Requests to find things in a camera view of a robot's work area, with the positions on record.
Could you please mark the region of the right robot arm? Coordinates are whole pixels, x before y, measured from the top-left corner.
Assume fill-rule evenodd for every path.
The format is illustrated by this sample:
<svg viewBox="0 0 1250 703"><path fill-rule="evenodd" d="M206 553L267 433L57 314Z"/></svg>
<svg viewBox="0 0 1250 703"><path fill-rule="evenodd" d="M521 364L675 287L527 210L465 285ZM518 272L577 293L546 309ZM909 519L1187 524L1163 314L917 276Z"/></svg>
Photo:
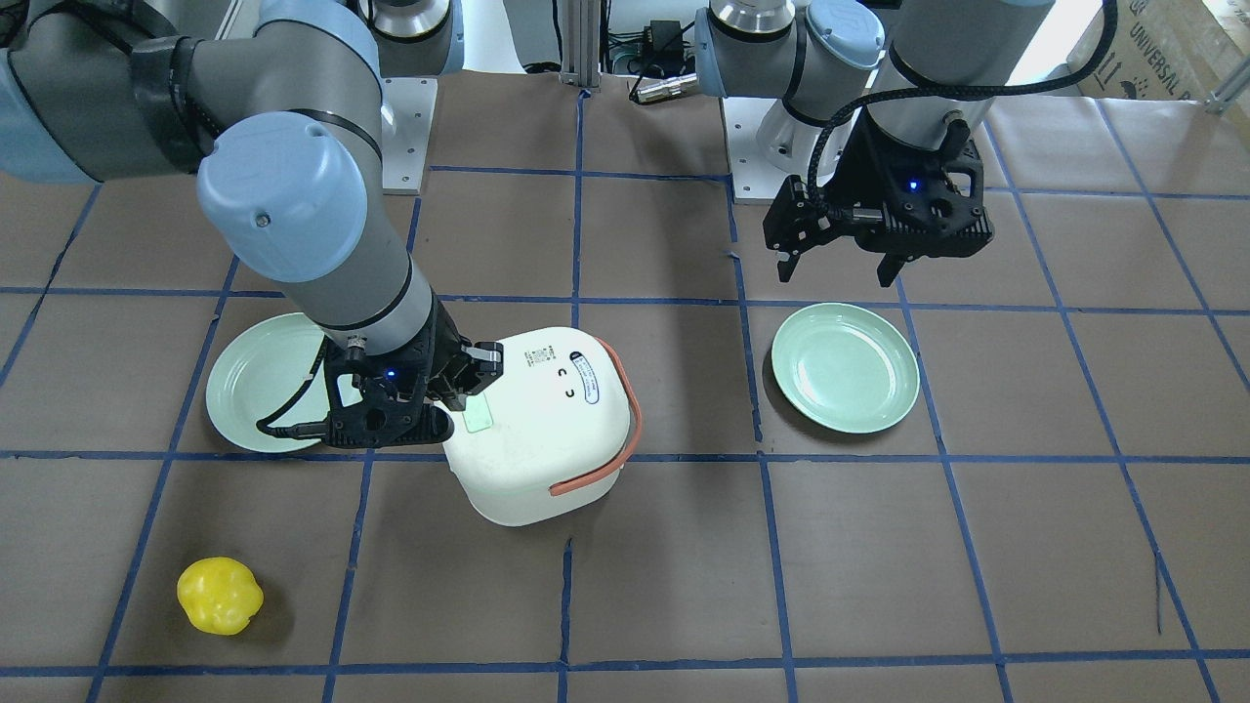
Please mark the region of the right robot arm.
<svg viewBox="0 0 1250 703"><path fill-rule="evenodd" d="M318 330L292 379L218 432L256 452L445 443L504 373L462 336L385 214L379 28L344 1L264 1L248 38L182 35L144 1L55 1L2 49L2 170L36 183L191 174L245 266Z"/></svg>

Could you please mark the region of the green plate near left arm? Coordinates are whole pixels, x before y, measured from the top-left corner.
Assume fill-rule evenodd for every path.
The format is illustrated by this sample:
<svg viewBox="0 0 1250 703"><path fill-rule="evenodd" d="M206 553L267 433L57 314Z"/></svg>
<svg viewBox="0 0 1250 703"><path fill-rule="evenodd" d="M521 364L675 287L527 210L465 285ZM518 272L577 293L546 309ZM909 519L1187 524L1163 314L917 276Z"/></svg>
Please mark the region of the green plate near left arm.
<svg viewBox="0 0 1250 703"><path fill-rule="evenodd" d="M898 427L920 392L915 352L875 311L821 303L792 311L770 349L781 394L819 427L874 434Z"/></svg>

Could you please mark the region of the green plate near right arm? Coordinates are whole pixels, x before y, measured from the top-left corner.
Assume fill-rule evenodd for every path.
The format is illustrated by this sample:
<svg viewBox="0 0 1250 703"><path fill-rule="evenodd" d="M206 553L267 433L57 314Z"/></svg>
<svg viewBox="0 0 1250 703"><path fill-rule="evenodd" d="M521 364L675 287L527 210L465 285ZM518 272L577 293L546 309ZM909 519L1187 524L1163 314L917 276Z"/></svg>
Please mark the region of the green plate near right arm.
<svg viewBox="0 0 1250 703"><path fill-rule="evenodd" d="M316 447L316 437L269 437L256 423L282 407L308 379L324 333L292 311L258 323L228 343L210 372L205 403L219 435L259 453Z"/></svg>

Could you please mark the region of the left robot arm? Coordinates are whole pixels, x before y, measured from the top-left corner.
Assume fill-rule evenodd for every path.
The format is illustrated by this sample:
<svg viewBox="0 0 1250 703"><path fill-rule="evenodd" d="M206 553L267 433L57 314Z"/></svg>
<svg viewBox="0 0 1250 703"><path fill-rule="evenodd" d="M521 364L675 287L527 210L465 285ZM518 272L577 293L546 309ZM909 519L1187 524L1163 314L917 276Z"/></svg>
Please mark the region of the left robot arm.
<svg viewBox="0 0 1250 703"><path fill-rule="evenodd" d="M890 286L921 258L994 240L972 140L1049 1L711 1L692 20L701 93L772 99L812 129L762 221L778 280L840 236Z"/></svg>

